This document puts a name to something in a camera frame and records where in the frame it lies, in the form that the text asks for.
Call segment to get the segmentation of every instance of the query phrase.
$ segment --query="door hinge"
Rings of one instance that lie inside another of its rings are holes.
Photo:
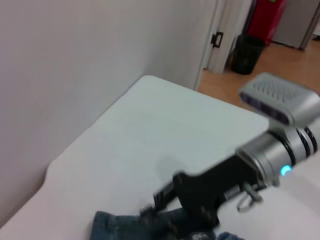
[[[223,37],[224,37],[224,33],[221,31],[217,31],[216,34],[213,34],[211,38],[211,44],[213,44],[212,48],[219,49]]]

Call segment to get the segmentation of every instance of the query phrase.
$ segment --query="denim fabric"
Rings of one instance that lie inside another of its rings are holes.
[[[115,216],[98,211],[95,214],[90,240],[177,240],[179,226],[197,225],[184,210],[159,214],[156,218]],[[194,232],[184,240],[215,240],[213,231]],[[222,233],[218,240],[239,240],[235,235]]]

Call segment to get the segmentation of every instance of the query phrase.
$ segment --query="gray appliance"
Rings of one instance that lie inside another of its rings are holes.
[[[287,0],[273,41],[304,50],[320,18],[320,0]]]

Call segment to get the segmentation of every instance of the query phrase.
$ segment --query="blue led light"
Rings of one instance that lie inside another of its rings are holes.
[[[290,171],[291,171],[291,167],[289,165],[286,165],[281,169],[281,174],[282,176],[284,176],[286,175],[287,172],[290,172]]]

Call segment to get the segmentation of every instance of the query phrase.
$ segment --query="wooden floor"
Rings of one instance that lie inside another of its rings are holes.
[[[223,74],[204,70],[198,92],[246,108],[240,102],[238,89],[264,72],[297,82],[320,93],[320,41],[312,40],[305,51],[272,44],[263,51],[250,75],[240,75],[231,70],[226,70]]]

